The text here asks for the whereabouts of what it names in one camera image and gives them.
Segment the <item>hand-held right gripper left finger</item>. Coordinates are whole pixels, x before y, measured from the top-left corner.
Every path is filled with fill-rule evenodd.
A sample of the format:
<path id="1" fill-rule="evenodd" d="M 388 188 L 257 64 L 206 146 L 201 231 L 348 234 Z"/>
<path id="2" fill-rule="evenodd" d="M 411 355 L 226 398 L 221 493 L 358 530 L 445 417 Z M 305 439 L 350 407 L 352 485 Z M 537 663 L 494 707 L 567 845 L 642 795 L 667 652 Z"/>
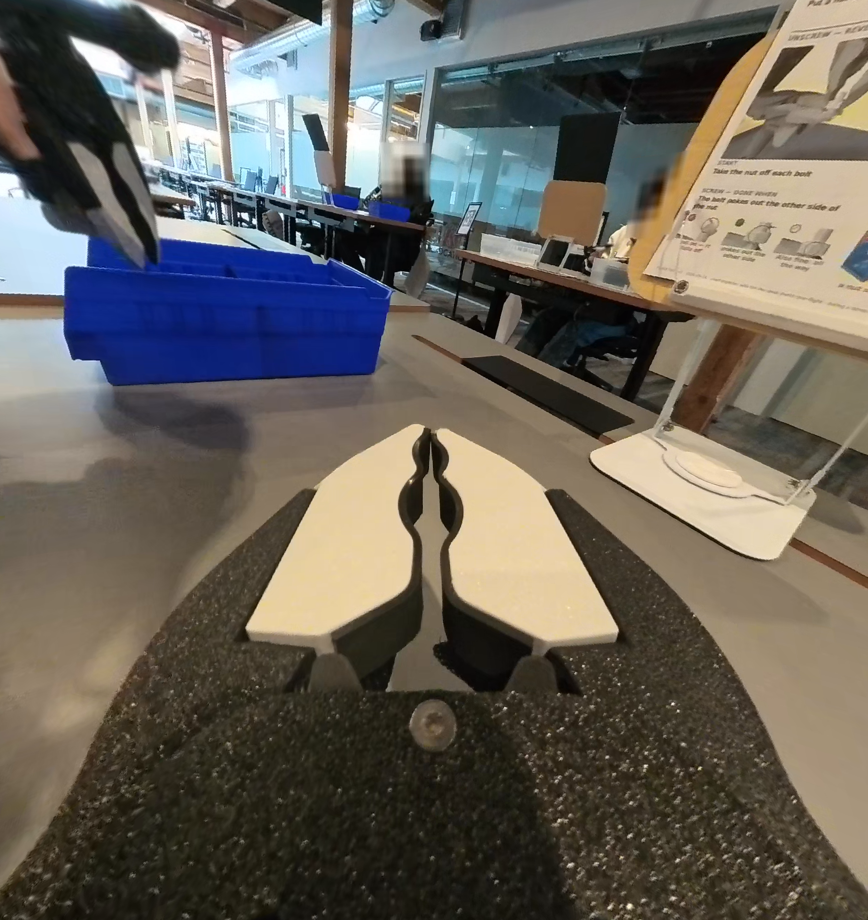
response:
<path id="1" fill-rule="evenodd" d="M 360 678 L 414 640 L 430 440 L 409 425 L 321 481 L 245 626 L 249 640 L 339 654 Z"/>

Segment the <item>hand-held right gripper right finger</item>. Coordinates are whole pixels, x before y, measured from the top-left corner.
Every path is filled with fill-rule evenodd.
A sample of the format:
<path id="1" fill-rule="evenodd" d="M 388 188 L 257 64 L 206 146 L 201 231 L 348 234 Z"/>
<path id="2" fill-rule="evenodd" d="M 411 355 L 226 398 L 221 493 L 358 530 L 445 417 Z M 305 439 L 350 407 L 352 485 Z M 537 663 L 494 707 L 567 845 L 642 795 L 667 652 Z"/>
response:
<path id="1" fill-rule="evenodd" d="M 534 655 L 610 645 L 612 612 L 543 485 L 455 431 L 431 436 L 445 637 L 490 684 Z"/>

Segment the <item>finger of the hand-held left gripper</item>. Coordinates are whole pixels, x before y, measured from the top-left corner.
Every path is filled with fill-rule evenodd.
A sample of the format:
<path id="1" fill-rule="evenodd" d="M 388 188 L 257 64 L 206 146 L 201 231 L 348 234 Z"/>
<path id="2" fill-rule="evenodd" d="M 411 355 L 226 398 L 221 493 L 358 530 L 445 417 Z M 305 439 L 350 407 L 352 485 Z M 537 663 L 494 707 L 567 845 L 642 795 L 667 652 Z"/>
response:
<path id="1" fill-rule="evenodd" d="M 123 191 L 118 192 L 134 236 L 148 262 L 158 264 L 162 247 L 159 225 L 150 188 L 129 143 L 117 141 L 112 147 L 112 166 Z"/>
<path id="2" fill-rule="evenodd" d="M 68 148 L 81 178 L 87 182 L 97 201 L 86 211 L 95 236 L 104 239 L 132 263 L 150 263 L 131 230 L 126 209 L 118 194 L 123 191 L 123 187 L 119 186 L 112 166 L 112 150 L 108 159 L 102 159 L 84 144 L 69 142 Z"/>

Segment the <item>blue plastic parts bin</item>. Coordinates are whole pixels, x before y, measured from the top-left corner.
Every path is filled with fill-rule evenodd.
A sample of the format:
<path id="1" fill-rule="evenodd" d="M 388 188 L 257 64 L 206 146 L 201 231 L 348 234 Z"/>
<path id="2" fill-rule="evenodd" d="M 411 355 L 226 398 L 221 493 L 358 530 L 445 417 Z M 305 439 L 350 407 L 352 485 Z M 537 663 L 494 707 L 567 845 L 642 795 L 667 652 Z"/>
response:
<path id="1" fill-rule="evenodd" d="M 139 268 L 92 238 L 64 272 L 70 357 L 110 385 L 373 374 L 392 290 L 337 260 L 164 238 Z"/>

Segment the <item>long row of desks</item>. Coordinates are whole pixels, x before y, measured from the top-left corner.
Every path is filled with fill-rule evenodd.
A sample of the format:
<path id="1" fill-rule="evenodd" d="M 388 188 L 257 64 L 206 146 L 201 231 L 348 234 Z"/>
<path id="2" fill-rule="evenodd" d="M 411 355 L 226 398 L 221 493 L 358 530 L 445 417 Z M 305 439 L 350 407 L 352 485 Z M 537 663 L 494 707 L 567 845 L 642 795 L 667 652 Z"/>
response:
<path id="1" fill-rule="evenodd" d="M 313 254 L 333 259 L 337 230 L 353 230 L 357 221 L 389 224 L 399 230 L 419 230 L 413 224 L 397 223 L 371 217 L 366 210 L 347 211 L 328 201 L 300 201 L 264 192 L 245 190 L 219 180 L 201 182 L 184 178 L 182 190 L 193 195 L 204 220 L 211 205 L 219 224 L 241 225 L 242 218 L 254 219 L 255 228 L 278 236 L 287 243 L 303 246 Z"/>

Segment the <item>black rectangular table mat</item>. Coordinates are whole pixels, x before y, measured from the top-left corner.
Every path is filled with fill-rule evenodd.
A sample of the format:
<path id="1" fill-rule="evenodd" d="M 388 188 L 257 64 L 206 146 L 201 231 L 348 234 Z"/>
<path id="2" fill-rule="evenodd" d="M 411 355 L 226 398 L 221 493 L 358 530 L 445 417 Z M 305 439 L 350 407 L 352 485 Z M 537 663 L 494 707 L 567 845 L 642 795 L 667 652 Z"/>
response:
<path id="1" fill-rule="evenodd" d="M 461 363 L 588 434 L 606 435 L 634 423 L 622 412 L 504 356 L 463 358 Z"/>

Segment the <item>clear acrylic sign stand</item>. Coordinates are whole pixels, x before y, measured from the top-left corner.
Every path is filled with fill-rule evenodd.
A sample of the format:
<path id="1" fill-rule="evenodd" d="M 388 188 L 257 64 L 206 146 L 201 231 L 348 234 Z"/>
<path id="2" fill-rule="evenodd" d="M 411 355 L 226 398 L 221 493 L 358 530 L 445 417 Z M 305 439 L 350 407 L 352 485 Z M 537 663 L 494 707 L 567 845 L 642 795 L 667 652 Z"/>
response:
<path id="1" fill-rule="evenodd" d="M 817 488 L 868 427 L 868 412 L 834 454 L 808 478 L 789 477 L 713 443 L 673 420 L 690 372 L 701 366 L 707 319 L 654 426 L 594 450 L 589 462 L 674 518 L 745 558 L 778 559 L 808 516 Z"/>

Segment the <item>black office chair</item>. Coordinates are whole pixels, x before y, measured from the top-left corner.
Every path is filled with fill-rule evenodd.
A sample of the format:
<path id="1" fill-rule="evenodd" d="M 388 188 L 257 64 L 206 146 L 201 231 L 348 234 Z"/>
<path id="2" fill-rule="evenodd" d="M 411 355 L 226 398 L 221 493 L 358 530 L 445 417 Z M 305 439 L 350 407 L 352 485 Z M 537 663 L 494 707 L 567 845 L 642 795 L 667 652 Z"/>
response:
<path id="1" fill-rule="evenodd" d="M 590 370 L 589 360 L 634 364 L 642 342 L 644 326 L 643 321 L 633 318 L 623 334 L 598 339 L 589 345 L 576 349 L 569 361 L 564 365 L 563 370 L 565 373 L 571 374 L 590 385 L 597 386 L 608 393 L 615 392 L 615 387 L 611 383 Z"/>

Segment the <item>wooden background table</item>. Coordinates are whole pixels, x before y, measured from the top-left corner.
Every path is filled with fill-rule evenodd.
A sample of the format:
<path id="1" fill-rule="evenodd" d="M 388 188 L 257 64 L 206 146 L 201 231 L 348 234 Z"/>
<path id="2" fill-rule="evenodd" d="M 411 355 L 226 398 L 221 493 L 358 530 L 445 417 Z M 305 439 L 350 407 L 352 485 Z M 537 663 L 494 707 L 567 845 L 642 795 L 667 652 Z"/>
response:
<path id="1" fill-rule="evenodd" d="M 456 255 L 462 263 L 474 264 L 475 271 L 484 276 L 484 284 L 493 288 L 485 322 L 485 334 L 492 339 L 497 338 L 499 321 L 510 294 L 517 294 L 523 301 L 558 308 L 574 307 L 577 298 L 592 302 L 601 300 L 644 314 L 646 319 L 638 334 L 632 370 L 617 393 L 629 401 L 638 396 L 667 327 L 693 319 L 691 314 L 656 304 L 635 292 L 592 282 L 584 274 L 525 266 L 469 250 Z"/>

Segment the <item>brown cardboard panel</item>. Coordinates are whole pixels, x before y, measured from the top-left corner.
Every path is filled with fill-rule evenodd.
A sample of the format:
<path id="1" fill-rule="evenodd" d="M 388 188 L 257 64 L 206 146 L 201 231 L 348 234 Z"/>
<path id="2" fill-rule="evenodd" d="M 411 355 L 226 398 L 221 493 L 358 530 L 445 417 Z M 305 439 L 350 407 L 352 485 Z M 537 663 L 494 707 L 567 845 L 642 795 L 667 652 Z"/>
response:
<path id="1" fill-rule="evenodd" d="M 543 190 L 537 225 L 542 239 L 567 238 L 578 245 L 596 244 L 603 221 L 606 185 L 554 179 Z"/>

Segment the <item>black upright panel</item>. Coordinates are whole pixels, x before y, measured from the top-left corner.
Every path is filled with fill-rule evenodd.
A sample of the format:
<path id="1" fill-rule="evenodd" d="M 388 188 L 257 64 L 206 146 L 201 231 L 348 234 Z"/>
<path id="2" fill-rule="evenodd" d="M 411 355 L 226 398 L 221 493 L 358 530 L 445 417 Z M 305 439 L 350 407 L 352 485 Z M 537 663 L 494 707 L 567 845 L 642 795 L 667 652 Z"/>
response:
<path id="1" fill-rule="evenodd" d="M 605 185 L 620 123 L 619 112 L 562 117 L 553 179 Z"/>

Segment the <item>printed instruction sheet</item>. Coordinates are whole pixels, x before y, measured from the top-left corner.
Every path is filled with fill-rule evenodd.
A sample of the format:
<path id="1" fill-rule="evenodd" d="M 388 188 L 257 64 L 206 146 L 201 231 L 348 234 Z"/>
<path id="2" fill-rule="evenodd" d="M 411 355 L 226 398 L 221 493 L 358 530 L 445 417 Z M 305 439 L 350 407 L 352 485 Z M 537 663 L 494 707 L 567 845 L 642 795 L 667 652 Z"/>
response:
<path id="1" fill-rule="evenodd" d="M 868 354 L 868 1 L 795 2 L 673 179 L 633 256 L 646 296 Z"/>

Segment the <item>wooden support post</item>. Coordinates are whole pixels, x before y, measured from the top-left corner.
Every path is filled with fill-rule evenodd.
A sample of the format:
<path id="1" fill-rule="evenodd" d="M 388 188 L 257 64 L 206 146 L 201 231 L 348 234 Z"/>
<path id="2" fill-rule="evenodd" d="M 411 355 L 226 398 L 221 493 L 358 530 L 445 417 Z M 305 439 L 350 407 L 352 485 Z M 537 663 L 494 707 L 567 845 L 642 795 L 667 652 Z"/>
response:
<path id="1" fill-rule="evenodd" d="M 334 192 L 346 182 L 353 7 L 353 1 L 332 1 L 329 6 L 328 141 Z"/>

